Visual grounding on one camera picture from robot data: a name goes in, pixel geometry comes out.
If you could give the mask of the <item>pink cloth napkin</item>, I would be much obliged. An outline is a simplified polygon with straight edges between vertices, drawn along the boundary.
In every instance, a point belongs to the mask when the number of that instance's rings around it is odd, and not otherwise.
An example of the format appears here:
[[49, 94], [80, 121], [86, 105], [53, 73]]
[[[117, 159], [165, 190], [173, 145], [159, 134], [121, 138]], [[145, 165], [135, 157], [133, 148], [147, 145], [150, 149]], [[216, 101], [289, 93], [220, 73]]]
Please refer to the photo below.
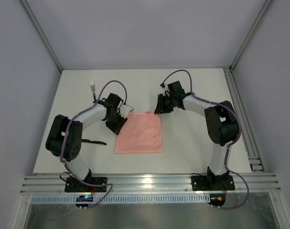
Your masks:
[[128, 115], [116, 138], [115, 154], [154, 154], [162, 152], [160, 118], [153, 111]]

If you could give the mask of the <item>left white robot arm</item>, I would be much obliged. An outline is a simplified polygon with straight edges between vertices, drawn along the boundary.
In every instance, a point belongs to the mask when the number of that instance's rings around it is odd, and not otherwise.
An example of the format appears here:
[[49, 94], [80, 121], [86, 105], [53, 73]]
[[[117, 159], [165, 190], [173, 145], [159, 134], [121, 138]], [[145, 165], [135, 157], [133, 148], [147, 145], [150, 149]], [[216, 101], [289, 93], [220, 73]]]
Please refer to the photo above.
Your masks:
[[90, 184], [89, 180], [92, 177], [91, 170], [79, 156], [83, 131], [96, 122], [103, 121], [109, 130], [118, 135], [132, 111], [133, 108], [118, 95], [110, 93], [108, 98], [96, 100], [92, 106], [75, 116], [57, 115], [45, 148], [60, 159], [71, 178], [93, 187], [94, 184]]

